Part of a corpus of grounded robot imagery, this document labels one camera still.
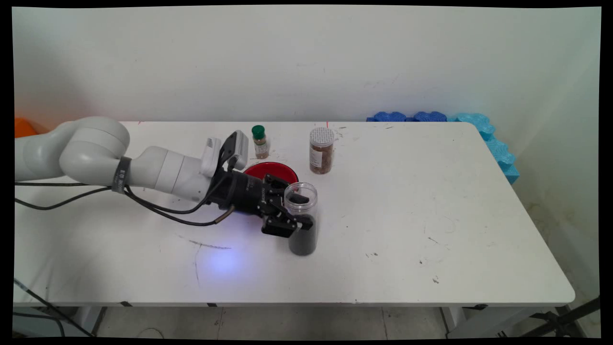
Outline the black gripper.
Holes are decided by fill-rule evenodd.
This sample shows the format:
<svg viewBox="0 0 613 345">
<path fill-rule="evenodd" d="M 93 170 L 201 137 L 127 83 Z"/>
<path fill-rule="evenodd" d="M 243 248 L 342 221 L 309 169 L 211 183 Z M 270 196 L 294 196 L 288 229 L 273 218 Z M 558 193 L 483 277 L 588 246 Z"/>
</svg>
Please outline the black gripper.
<svg viewBox="0 0 613 345">
<path fill-rule="evenodd" d="M 285 192 L 289 186 L 287 181 L 271 174 L 262 180 L 239 171 L 219 169 L 209 188 L 209 203 L 221 210 L 234 206 L 236 212 L 262 216 L 263 234 L 290 238 L 296 231 L 312 230 L 315 219 L 311 215 L 294 215 L 283 206 L 282 197 L 295 205 L 310 202 L 310 198 L 299 193 L 300 188 Z"/>
</svg>

